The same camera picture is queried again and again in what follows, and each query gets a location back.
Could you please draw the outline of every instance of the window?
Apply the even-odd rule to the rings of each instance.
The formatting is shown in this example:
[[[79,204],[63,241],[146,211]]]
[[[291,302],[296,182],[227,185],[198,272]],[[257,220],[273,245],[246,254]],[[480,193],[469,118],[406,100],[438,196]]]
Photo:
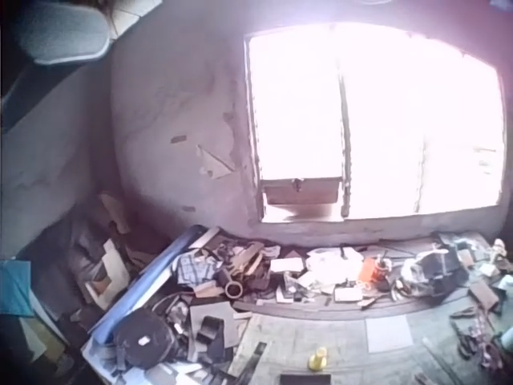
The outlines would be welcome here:
[[[348,218],[496,205],[505,154],[494,68],[384,26],[302,26],[248,41],[265,217]]]

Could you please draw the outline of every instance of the window sill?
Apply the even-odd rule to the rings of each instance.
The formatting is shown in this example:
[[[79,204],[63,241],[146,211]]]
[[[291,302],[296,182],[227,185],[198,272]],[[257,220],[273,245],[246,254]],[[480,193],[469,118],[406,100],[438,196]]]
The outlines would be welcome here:
[[[331,205],[266,205],[262,223],[343,222],[341,203]]]

